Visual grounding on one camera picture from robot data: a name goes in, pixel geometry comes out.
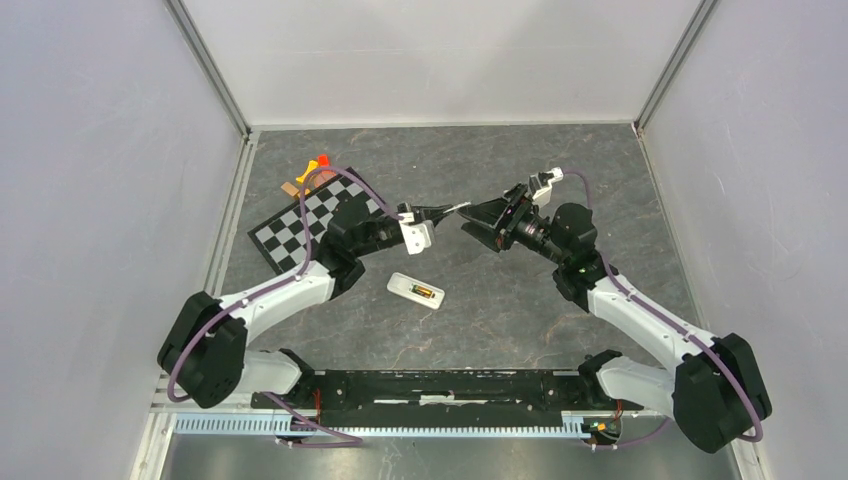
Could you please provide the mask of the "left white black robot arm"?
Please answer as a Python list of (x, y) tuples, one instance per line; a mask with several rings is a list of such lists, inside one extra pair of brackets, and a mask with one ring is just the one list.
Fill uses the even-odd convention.
[(363, 256), (398, 245), (411, 255), (422, 252), (454, 209), (404, 204), (390, 215), (370, 211), (364, 200), (347, 199), (333, 211), (318, 242), (304, 239), (306, 257), (291, 270), (221, 298), (193, 294), (157, 356), (168, 375), (168, 399), (208, 409), (233, 393), (269, 392), (290, 407), (306, 405), (314, 381), (296, 356), (251, 352), (249, 344), (289, 317), (350, 290), (365, 272)]

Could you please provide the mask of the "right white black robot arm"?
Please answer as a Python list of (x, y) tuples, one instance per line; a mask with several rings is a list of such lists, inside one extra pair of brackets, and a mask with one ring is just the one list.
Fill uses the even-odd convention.
[(463, 231), (500, 253), (520, 244), (554, 263), (560, 295), (626, 334), (657, 362), (650, 367), (607, 350), (585, 361), (580, 400), (602, 408), (622, 400), (674, 421), (697, 448), (715, 453), (735, 440), (757, 443), (773, 407), (752, 346), (682, 320), (640, 292), (596, 248), (590, 208), (564, 203), (543, 217), (528, 186), (462, 206)]

